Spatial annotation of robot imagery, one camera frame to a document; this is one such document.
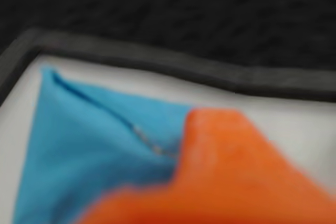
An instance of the orange cloth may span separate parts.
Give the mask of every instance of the orange cloth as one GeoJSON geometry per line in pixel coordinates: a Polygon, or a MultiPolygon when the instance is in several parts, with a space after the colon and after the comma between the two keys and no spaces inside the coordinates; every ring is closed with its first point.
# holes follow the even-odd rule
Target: orange cloth
{"type": "Polygon", "coordinates": [[[336,201],[239,112],[197,109],[167,186],[103,197],[79,224],[336,224],[336,201]]]}

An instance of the dark background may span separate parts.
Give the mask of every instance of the dark background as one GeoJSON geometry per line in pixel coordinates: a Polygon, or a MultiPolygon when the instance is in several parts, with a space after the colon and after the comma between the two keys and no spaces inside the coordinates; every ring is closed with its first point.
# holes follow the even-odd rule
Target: dark background
{"type": "Polygon", "coordinates": [[[336,0],[0,0],[0,52],[30,27],[245,66],[336,69],[336,0]]]}

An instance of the blue fabric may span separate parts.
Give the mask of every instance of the blue fabric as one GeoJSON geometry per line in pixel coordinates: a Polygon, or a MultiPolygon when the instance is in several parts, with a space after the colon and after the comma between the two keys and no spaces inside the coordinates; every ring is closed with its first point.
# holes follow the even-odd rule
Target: blue fabric
{"type": "Polygon", "coordinates": [[[177,152],[190,109],[44,69],[14,224],[70,223],[107,190],[168,181],[176,161],[154,153],[131,127],[177,152]]]}

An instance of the white surface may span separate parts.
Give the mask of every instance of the white surface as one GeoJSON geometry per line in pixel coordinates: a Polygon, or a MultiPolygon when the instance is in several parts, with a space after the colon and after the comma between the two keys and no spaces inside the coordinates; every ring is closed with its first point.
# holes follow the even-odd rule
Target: white surface
{"type": "Polygon", "coordinates": [[[289,159],[336,192],[336,104],[257,98],[155,73],[40,57],[0,107],[0,223],[10,223],[41,76],[51,64],[66,78],[194,105],[238,108],[289,159]]]}

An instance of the black border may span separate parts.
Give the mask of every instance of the black border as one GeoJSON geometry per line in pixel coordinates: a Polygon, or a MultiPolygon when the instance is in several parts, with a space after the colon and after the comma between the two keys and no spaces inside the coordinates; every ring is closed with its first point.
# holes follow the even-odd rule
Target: black border
{"type": "Polygon", "coordinates": [[[40,54],[148,70],[241,94],[336,101],[336,73],[332,71],[243,67],[130,42],[34,28],[22,33],[0,56],[0,106],[40,54]]]}

